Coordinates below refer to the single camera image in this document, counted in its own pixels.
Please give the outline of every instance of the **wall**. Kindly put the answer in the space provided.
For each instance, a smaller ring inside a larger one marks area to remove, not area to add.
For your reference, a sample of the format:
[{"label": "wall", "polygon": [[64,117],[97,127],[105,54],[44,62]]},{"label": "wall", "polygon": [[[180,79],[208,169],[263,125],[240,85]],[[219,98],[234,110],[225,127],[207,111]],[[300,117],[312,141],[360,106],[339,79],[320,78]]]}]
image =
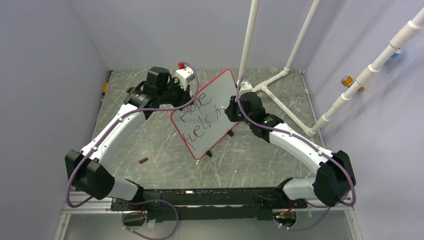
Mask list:
[{"label": "wall", "polygon": [[[248,68],[282,68],[313,0],[261,1]],[[305,69],[342,0],[322,0],[292,68]],[[249,0],[71,0],[110,69],[238,68]]]},{"label": "wall", "polygon": [[[424,3],[345,0],[306,69],[317,116],[383,51]],[[349,153],[357,179],[355,212],[366,240],[422,239],[424,33],[322,129],[327,147]]]},{"label": "wall", "polygon": [[52,239],[108,71],[67,0],[0,1],[0,232]]}]

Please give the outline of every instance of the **gray marble tabletop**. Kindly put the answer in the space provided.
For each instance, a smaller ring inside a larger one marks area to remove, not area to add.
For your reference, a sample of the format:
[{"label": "gray marble tabletop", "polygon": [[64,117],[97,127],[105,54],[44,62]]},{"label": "gray marble tabletop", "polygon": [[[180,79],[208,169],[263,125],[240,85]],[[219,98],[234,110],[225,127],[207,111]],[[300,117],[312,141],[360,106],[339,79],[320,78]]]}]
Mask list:
[{"label": "gray marble tabletop", "polygon": [[[198,69],[201,87],[223,70]],[[247,69],[244,79],[255,86],[277,73],[279,71],[271,69]],[[99,113],[96,135],[118,112],[127,95],[126,90],[146,80],[146,76],[146,69],[112,72]],[[297,70],[269,85],[269,89],[307,126],[314,124],[305,87]],[[265,93],[259,92],[258,95],[268,113],[279,116],[303,134]],[[286,178],[313,176],[291,154],[254,136],[246,124],[238,124],[233,132],[233,137],[226,135],[211,149],[212,157],[205,155],[196,164],[170,121],[170,112],[155,112],[122,144],[108,170],[115,177],[129,179],[148,189],[272,187]],[[311,140],[320,144],[318,135]],[[140,164],[139,160],[145,157],[148,161]]]}]

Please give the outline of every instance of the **whiteboard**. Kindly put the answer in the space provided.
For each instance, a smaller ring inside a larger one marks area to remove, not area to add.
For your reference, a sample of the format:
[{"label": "whiteboard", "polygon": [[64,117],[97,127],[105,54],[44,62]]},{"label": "whiteboard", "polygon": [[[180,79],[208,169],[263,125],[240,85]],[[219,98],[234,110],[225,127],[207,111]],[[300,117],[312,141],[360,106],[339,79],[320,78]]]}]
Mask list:
[{"label": "whiteboard", "polygon": [[194,104],[171,113],[171,121],[190,151],[199,160],[236,122],[228,120],[224,108],[236,95],[233,72],[226,69],[204,86]]}]

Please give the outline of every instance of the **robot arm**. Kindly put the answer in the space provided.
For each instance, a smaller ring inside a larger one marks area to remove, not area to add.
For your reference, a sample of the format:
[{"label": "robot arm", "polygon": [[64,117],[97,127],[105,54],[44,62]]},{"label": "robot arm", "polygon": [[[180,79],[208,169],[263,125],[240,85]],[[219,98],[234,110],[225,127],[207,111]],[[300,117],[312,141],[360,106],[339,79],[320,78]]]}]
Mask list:
[{"label": "robot arm", "polygon": [[193,71],[184,67],[172,77],[169,70],[152,67],[146,81],[128,89],[128,96],[112,121],[81,151],[70,150],[65,156],[66,171],[70,178],[75,167],[93,150],[78,170],[72,185],[94,198],[116,197],[132,202],[143,200],[143,187],[129,180],[113,177],[108,167],[121,143],[141,126],[153,113],[137,109],[159,108],[161,104],[179,107],[190,101],[189,82]]},{"label": "robot arm", "polygon": [[288,178],[277,187],[277,190],[282,190],[282,193],[290,200],[319,199],[331,207],[338,204],[351,189],[342,171],[323,154],[332,157],[342,165],[355,185],[356,180],[349,156],[343,151],[334,153],[305,138],[300,140],[298,137],[294,137],[295,135],[300,136],[300,134],[291,129],[279,117],[266,113],[261,99],[255,92],[250,91],[251,87],[249,86],[249,83],[243,83],[240,90],[240,103],[247,116],[255,123],[284,130],[290,134],[267,130],[251,124],[241,113],[236,103],[236,96],[231,98],[228,108],[225,109],[228,119],[232,122],[247,123],[255,136],[286,150],[315,174],[315,177],[304,179]]}]

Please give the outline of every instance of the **white pipe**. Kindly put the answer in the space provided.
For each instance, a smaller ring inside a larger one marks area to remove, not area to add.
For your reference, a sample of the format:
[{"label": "white pipe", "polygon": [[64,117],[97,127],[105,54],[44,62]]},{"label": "white pipe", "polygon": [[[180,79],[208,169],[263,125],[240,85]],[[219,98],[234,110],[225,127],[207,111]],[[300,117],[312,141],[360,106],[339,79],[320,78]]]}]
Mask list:
[{"label": "white pipe", "polygon": [[295,59],[296,53],[298,52],[299,46],[304,39],[306,30],[308,30],[309,24],[311,23],[312,17],[315,14],[315,10],[317,10],[318,4],[320,0],[313,0],[312,6],[310,6],[309,12],[307,13],[305,22],[303,23],[302,28],[300,29],[299,36],[297,36],[296,43],[294,44],[293,50],[291,50],[290,57],[288,57],[287,64],[285,65],[285,69],[290,70],[290,66],[292,65],[293,59]]},{"label": "white pipe", "polygon": [[397,49],[403,47],[409,40],[415,37],[422,25],[424,24],[424,8],[403,26],[394,37],[390,40],[390,44],[383,50],[383,52],[368,65],[356,78],[356,81],[338,99],[333,103],[332,107],[324,113],[316,124],[311,127],[307,133],[308,137],[314,136],[318,129],[324,127],[331,120],[333,115],[338,109],[343,107],[358,91],[360,87],[367,84],[380,70],[383,64],[395,53]]},{"label": "white pipe", "polygon": [[311,23],[312,17],[315,14],[315,10],[317,10],[318,4],[320,3],[320,0],[313,0],[312,5],[310,6],[309,12],[307,13],[306,19],[303,23],[302,28],[300,29],[299,36],[297,36],[296,42],[294,43],[293,49],[291,50],[290,56],[288,57],[287,63],[284,67],[284,70],[282,70],[279,74],[271,77],[270,79],[263,81],[256,85],[253,88],[253,92],[257,92],[263,88],[263,86],[267,87],[269,84],[275,82],[279,78],[283,78],[286,76],[290,71],[290,66],[293,63],[293,60],[295,59],[296,53],[299,50],[299,46],[302,43],[302,40],[304,39],[305,33],[308,30],[309,24]]},{"label": "white pipe", "polygon": [[309,131],[309,127],[306,126],[290,109],[282,103],[278,97],[276,97],[267,87],[264,87],[262,89],[264,93],[266,93],[286,114],[289,116],[299,127],[302,129],[302,131],[307,134]]},{"label": "white pipe", "polygon": [[258,15],[258,6],[260,0],[252,0],[250,6],[249,20],[247,21],[246,36],[244,37],[243,52],[241,54],[240,68],[238,69],[238,78],[245,74],[246,63],[248,61],[249,49],[252,42],[253,29],[255,27],[256,16]]}]

